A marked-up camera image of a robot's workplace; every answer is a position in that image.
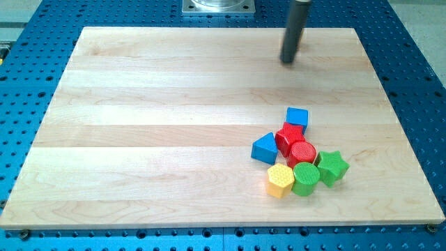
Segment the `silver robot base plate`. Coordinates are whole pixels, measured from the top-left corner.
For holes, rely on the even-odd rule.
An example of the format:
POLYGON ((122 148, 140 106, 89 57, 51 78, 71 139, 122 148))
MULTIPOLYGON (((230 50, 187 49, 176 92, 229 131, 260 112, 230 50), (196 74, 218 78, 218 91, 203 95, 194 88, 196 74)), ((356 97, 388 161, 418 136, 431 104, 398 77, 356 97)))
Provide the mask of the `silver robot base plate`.
POLYGON ((255 12, 255 0, 183 0, 182 4, 182 13, 186 14, 255 12))

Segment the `dark cylindrical robot arm tool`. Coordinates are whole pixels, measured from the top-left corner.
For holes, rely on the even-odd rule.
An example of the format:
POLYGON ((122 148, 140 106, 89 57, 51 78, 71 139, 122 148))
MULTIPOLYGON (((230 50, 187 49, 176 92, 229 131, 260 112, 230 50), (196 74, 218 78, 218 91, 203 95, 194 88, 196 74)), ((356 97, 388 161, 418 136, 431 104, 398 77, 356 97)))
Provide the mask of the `dark cylindrical robot arm tool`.
POLYGON ((292 0, 282 43, 280 60, 285 64, 294 62, 302 31, 307 23, 312 0, 292 0))

